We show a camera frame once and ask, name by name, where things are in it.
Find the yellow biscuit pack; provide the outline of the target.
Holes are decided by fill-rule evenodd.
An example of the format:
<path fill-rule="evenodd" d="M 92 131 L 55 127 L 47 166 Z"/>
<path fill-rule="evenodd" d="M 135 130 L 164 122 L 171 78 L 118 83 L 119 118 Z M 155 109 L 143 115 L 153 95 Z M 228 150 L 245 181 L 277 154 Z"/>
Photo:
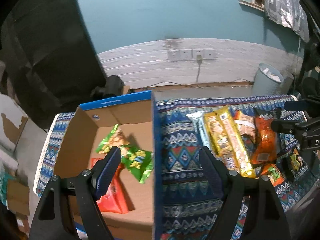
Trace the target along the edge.
<path fill-rule="evenodd" d="M 228 107 L 206 113 L 204 122 L 214 150 L 227 169 L 235 170 L 243 177 L 255 178 L 255 170 Z"/>

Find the black device on box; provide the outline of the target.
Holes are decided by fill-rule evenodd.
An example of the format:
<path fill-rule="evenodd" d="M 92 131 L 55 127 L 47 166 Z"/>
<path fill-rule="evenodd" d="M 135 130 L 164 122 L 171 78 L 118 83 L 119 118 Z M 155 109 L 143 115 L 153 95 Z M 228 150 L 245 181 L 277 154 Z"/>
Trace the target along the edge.
<path fill-rule="evenodd" d="M 111 75 L 107 77 L 104 87 L 95 87 L 91 92 L 91 99 L 101 100 L 123 94 L 124 83 L 120 77 Z"/>

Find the black orange snack packet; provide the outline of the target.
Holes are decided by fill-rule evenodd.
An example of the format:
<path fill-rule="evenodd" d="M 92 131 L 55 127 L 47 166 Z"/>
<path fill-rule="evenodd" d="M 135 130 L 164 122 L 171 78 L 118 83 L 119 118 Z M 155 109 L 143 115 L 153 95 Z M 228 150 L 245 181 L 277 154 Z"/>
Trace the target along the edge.
<path fill-rule="evenodd" d="M 236 110 L 234 121 L 245 147 L 250 154 L 254 153 L 256 150 L 256 127 L 254 124 L 254 118 L 242 113 L 240 110 Z"/>

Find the orange noodle snack bag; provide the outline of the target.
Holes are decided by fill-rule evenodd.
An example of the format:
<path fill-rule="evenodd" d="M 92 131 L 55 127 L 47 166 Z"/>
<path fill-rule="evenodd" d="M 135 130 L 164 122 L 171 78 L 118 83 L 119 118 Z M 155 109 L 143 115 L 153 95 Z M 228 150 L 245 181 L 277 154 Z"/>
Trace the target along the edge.
<path fill-rule="evenodd" d="M 271 128 L 271 122 L 279 119 L 281 108 L 263 110 L 254 108 L 255 151 L 251 157 L 253 165 L 273 162 L 277 158 L 278 134 Z"/>

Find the patterned blue tablecloth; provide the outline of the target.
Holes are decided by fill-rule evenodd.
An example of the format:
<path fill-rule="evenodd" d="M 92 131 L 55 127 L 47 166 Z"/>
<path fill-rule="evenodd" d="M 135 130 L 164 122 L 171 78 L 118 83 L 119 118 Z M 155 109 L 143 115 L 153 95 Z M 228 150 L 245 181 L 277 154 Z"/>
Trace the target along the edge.
<path fill-rule="evenodd" d="M 188 115 L 228 106 L 231 113 L 253 115 L 293 101 L 292 95 L 155 101 L 150 91 L 82 105 L 57 114 L 46 137 L 33 191 L 40 196 L 51 176 L 73 177 L 91 166 L 95 150 L 114 125 L 130 141 L 151 151 L 154 169 L 144 184 L 128 170 L 120 173 L 134 209 L 106 212 L 112 233 L 121 239 L 200 239 L 216 219 L 221 202 L 214 197 L 199 164 L 200 137 Z"/>

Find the red orange snack bag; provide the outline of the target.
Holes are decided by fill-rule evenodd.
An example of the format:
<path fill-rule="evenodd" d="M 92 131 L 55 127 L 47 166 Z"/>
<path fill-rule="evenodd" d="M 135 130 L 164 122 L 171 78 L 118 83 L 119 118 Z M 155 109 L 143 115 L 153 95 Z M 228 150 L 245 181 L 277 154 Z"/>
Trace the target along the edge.
<path fill-rule="evenodd" d="M 112 212 L 119 214 L 125 214 L 129 212 L 123 193 L 123 185 L 120 181 L 120 173 L 123 169 L 124 165 L 120 163 L 111 180 L 106 194 L 97 200 L 97 205 L 101 212 Z"/>

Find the light blue snack bar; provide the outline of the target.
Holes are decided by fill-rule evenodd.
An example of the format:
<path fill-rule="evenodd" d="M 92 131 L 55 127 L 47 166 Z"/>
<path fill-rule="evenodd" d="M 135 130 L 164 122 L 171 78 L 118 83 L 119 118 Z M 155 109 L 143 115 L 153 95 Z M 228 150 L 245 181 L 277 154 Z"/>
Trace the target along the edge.
<path fill-rule="evenodd" d="M 199 140 L 199 144 L 203 147 L 208 147 L 212 150 L 212 146 L 210 144 L 210 137 L 206 130 L 205 122 L 204 122 L 204 111 L 196 111 L 194 113 L 189 113 L 186 115 L 194 126 L 195 132 L 197 134 L 197 138 Z"/>

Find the white wall socket strip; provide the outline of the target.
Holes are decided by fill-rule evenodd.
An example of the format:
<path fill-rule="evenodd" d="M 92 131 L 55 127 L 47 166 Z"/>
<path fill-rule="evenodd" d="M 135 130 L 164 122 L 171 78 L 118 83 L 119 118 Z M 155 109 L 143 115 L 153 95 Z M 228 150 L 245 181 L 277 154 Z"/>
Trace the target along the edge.
<path fill-rule="evenodd" d="M 212 48 L 172 49 L 167 51 L 169 61 L 214 60 L 216 52 Z"/>

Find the dark hanging curtain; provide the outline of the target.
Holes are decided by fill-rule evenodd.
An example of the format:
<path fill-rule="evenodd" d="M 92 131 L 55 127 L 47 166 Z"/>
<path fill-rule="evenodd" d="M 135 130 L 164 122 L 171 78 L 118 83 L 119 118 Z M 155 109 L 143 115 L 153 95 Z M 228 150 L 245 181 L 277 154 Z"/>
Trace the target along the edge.
<path fill-rule="evenodd" d="M 106 85 L 77 0 L 19 0 L 1 31 L 1 61 L 20 107 L 40 128 Z"/>

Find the black noodle snack bag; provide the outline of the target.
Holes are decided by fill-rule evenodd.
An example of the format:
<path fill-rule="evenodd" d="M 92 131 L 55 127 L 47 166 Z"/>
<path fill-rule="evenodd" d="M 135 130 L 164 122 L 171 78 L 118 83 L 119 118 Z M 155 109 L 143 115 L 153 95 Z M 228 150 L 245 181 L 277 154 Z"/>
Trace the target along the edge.
<path fill-rule="evenodd" d="M 292 183 L 302 178 L 308 170 L 306 162 L 296 147 L 281 159 L 280 164 L 286 179 Z"/>

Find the silver foil window cover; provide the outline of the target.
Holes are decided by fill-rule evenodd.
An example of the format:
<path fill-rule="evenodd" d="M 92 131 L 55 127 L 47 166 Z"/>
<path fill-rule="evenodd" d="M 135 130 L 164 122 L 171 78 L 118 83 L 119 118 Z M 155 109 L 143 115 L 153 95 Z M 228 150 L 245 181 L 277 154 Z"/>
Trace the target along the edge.
<path fill-rule="evenodd" d="M 264 8 L 270 20 L 292 29 L 304 42 L 309 42 L 308 18 L 300 0 L 264 0 Z"/>

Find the grey waste bin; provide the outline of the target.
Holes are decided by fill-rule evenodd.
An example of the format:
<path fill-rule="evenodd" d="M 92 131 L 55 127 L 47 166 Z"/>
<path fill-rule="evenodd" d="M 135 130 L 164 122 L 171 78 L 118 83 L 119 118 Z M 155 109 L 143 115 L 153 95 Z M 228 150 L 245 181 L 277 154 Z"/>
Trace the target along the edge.
<path fill-rule="evenodd" d="M 283 82 L 283 76 L 269 64 L 260 63 L 254 77 L 252 95 L 274 95 Z"/>

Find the orange green pea snack bag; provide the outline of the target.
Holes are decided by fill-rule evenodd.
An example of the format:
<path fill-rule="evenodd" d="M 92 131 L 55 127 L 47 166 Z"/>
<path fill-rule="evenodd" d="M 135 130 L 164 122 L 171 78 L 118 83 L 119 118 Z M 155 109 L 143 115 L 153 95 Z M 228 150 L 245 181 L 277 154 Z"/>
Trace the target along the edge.
<path fill-rule="evenodd" d="M 266 163 L 263 165 L 260 175 L 267 176 L 271 181 L 273 187 L 276 187 L 285 181 L 280 170 L 276 167 L 275 164 L 271 163 Z"/>

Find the blue cardboard box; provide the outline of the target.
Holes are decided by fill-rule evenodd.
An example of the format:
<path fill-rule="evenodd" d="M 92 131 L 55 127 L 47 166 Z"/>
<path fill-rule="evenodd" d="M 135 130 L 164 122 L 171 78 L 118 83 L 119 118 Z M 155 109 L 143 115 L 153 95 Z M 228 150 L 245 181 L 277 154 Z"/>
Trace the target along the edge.
<path fill-rule="evenodd" d="M 160 239 L 160 137 L 149 90 L 79 105 L 48 189 L 56 203 L 65 194 L 89 239 Z"/>

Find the green bean chips bag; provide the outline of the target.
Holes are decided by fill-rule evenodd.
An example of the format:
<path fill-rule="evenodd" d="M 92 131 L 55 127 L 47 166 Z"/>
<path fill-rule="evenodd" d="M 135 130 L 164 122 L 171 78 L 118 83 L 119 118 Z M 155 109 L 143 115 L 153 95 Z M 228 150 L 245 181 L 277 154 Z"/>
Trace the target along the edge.
<path fill-rule="evenodd" d="M 121 151 L 121 163 L 144 184 L 153 170 L 153 153 L 131 144 L 116 124 L 96 148 L 98 154 L 107 154 L 115 146 Z"/>

